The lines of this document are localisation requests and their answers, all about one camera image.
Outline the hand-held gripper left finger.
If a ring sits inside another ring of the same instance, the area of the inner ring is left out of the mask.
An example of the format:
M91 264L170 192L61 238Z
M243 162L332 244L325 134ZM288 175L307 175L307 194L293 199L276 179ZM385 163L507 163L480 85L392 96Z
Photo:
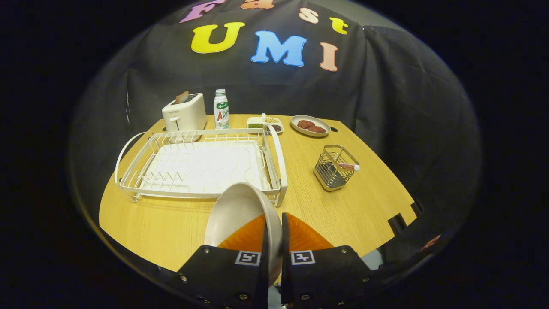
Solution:
M170 278L170 286L212 309L266 309L269 240L259 215L221 244L202 245Z

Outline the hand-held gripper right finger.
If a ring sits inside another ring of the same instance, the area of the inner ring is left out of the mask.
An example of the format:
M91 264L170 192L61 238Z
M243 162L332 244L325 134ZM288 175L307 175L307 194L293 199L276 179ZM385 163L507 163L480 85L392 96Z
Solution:
M282 214L281 303L287 309L348 309L373 286L373 274L350 246L290 250L296 229Z

